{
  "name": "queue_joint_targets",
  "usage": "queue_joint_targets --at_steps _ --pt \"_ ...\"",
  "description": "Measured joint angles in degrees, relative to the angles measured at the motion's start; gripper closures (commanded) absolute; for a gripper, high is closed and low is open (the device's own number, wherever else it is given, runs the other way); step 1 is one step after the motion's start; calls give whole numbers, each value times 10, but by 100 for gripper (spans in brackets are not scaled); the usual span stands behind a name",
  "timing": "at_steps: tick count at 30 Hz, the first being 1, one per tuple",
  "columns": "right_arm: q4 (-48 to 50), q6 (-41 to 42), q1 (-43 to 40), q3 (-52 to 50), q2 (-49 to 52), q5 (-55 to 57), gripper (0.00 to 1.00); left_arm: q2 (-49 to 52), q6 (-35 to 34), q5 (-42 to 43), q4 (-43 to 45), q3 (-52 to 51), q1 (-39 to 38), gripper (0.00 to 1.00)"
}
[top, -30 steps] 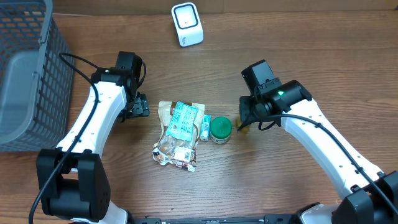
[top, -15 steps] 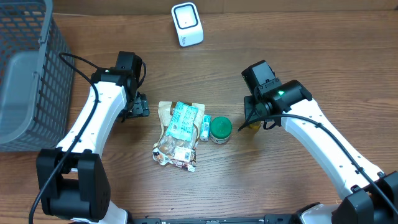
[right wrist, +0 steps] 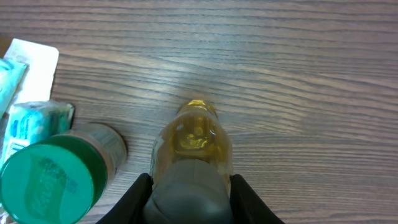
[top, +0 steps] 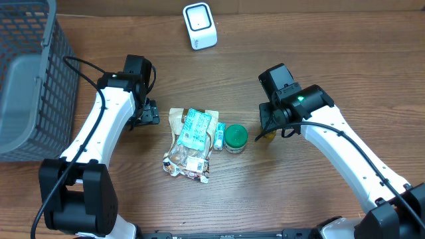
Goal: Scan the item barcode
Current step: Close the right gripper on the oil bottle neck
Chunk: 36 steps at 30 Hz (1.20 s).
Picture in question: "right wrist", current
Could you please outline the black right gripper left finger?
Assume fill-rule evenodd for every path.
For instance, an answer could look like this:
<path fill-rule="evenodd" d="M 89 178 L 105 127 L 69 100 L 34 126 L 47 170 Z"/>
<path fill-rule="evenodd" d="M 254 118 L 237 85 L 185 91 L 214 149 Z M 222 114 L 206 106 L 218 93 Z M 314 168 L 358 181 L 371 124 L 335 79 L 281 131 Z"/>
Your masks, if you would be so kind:
<path fill-rule="evenodd" d="M 153 180 L 141 174 L 115 206 L 96 224 L 145 224 L 143 209 L 152 193 Z"/>

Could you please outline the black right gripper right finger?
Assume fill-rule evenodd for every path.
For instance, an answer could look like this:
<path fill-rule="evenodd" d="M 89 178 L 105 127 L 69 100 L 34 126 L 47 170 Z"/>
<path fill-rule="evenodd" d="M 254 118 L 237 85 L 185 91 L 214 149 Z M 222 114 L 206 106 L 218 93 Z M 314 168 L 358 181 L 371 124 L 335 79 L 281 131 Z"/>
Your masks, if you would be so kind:
<path fill-rule="evenodd" d="M 239 174 L 231 175 L 230 205 L 235 224 L 284 224 Z"/>

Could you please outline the yellow juice bottle silver cap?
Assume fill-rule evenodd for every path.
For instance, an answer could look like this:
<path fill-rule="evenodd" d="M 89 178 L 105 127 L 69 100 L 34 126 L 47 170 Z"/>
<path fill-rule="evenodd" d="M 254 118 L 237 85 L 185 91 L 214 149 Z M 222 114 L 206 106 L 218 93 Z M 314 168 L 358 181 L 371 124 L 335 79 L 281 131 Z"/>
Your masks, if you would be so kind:
<path fill-rule="evenodd" d="M 232 146 L 215 108 L 184 103 L 152 147 L 147 223 L 232 223 Z"/>

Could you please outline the green lid white jar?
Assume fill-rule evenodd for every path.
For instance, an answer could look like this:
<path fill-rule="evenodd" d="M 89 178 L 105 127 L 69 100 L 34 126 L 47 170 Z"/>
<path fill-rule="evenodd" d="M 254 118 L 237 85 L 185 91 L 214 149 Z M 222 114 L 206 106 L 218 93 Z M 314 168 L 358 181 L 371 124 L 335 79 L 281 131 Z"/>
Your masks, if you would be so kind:
<path fill-rule="evenodd" d="M 1 203 L 18 223 L 77 223 L 127 157 L 113 128 L 88 123 L 15 152 L 1 169 Z"/>

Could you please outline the teal white tissue pack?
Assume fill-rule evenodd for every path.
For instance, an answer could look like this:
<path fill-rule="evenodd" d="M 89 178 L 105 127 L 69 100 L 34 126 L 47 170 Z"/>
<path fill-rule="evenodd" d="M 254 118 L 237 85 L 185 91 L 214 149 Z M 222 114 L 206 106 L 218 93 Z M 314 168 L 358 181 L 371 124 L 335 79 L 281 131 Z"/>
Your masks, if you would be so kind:
<path fill-rule="evenodd" d="M 2 145 L 1 164 L 15 152 L 70 129 L 73 105 L 56 101 L 33 101 L 14 104 Z"/>

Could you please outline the brown white snack packet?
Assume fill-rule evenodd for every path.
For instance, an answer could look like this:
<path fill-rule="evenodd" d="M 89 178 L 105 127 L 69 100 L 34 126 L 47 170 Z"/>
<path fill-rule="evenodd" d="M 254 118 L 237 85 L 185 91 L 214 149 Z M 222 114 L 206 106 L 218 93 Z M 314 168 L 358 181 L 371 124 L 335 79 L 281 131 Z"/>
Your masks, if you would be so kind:
<path fill-rule="evenodd" d="M 59 51 L 55 47 L 12 37 L 1 37 L 1 59 L 15 60 L 27 65 L 13 98 L 6 110 L 17 103 L 50 99 Z"/>

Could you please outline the teal white snack packet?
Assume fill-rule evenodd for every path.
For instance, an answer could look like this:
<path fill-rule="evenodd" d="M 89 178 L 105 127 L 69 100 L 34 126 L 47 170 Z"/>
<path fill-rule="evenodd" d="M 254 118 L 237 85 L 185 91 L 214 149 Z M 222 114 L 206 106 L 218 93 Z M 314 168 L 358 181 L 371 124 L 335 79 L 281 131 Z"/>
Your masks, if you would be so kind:
<path fill-rule="evenodd" d="M 26 64 L 15 60 L 1 59 L 1 117 L 6 112 L 26 68 Z"/>

